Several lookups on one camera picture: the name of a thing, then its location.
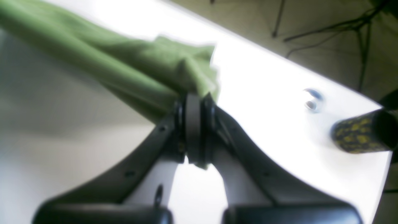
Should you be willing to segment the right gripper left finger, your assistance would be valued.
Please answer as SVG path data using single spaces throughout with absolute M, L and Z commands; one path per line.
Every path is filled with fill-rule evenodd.
M 34 224 L 173 224 L 168 210 L 174 175 L 183 163 L 185 97 L 147 138 L 111 169 L 44 202 Z

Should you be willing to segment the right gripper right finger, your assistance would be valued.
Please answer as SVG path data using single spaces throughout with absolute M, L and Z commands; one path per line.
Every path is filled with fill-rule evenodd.
M 220 173 L 228 207 L 222 224 L 362 224 L 357 209 L 298 179 L 266 155 L 206 95 L 202 160 Z

